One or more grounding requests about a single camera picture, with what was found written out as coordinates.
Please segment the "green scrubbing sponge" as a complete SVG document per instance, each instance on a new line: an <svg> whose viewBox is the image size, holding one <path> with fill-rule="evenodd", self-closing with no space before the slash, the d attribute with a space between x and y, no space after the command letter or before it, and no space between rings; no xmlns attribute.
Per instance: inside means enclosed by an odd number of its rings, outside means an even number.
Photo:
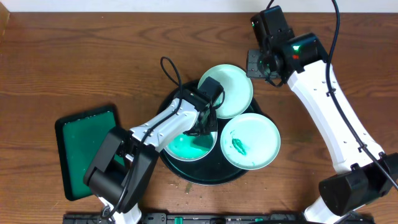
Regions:
<svg viewBox="0 0 398 224"><path fill-rule="evenodd" d="M191 142L191 147L202 151L209 151L213 147L214 139L212 135L202 135L195 137Z"/></svg>

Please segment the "white plate with green stain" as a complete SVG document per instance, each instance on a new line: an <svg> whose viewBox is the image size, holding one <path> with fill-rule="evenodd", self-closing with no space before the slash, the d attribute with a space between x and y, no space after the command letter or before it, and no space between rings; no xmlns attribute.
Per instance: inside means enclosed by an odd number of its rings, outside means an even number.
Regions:
<svg viewBox="0 0 398 224"><path fill-rule="evenodd" d="M217 132L211 132L210 134L207 134L212 135L214 139L213 147L211 148L211 150L216 144L217 134ZM165 147L164 150L167 152L168 155L179 161L192 162L202 159L206 155L208 155L211 150L202 151L200 149L191 147L190 144L195 137L197 136L189 136L186 134L178 135Z"/></svg>

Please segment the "black rectangular water tray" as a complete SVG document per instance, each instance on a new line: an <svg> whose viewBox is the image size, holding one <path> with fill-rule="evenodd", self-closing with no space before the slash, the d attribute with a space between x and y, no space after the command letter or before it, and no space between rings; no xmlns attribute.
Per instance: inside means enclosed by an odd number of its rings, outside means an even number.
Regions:
<svg viewBox="0 0 398 224"><path fill-rule="evenodd" d="M118 125L118 111L112 104L71 114L55 122L66 199L75 201L92 194L83 183L84 174L108 131Z"/></svg>

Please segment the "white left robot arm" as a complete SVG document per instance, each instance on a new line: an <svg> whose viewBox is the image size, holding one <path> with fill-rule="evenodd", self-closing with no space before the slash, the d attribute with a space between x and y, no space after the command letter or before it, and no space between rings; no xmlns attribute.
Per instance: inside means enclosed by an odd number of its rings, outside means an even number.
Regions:
<svg viewBox="0 0 398 224"><path fill-rule="evenodd" d="M160 152L180 134L201 136L217 129L215 90L179 90L168 107L150 121L125 130L110 129L83 182L105 207L101 221L138 221L132 210L145 192Z"/></svg>

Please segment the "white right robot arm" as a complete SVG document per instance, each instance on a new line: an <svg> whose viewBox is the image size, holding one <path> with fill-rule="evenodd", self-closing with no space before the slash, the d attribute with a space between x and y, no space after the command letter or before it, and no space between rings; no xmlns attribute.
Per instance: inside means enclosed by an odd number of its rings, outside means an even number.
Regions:
<svg viewBox="0 0 398 224"><path fill-rule="evenodd" d="M303 213L313 223L342 222L352 211L397 186L397 154L385 154L368 134L336 81L329 56L313 33L278 28L255 33L248 77L279 78L298 96L329 150L336 175L318 185L320 197Z"/></svg>

